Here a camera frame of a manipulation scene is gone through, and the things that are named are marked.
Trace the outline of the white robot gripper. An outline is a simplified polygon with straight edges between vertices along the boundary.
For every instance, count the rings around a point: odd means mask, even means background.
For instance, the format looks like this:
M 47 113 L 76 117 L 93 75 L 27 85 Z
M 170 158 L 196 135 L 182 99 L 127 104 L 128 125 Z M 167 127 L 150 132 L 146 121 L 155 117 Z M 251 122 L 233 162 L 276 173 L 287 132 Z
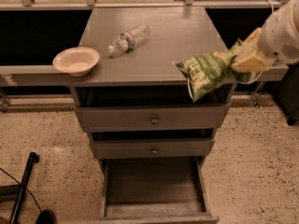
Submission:
M 267 71 L 275 60 L 299 62 L 299 0 L 290 0 L 275 10 L 262 28 L 242 41 L 230 67 L 238 73 L 259 73 Z

